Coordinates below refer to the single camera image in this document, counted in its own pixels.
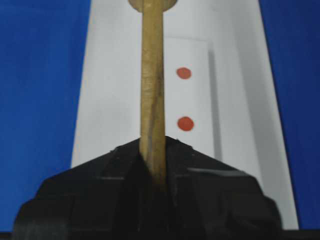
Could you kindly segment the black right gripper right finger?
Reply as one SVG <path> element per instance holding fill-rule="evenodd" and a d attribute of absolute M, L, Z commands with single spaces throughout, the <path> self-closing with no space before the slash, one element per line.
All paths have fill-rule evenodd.
<path fill-rule="evenodd" d="M 279 240 L 274 200 L 244 171 L 166 138 L 172 230 L 179 240 Z"/>

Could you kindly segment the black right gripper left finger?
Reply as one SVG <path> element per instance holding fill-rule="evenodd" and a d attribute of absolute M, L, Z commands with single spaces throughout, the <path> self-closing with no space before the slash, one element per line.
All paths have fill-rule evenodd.
<path fill-rule="evenodd" d="M 128 240 L 148 236 L 149 176 L 138 139 L 47 178 L 15 219 L 14 240 Z"/>

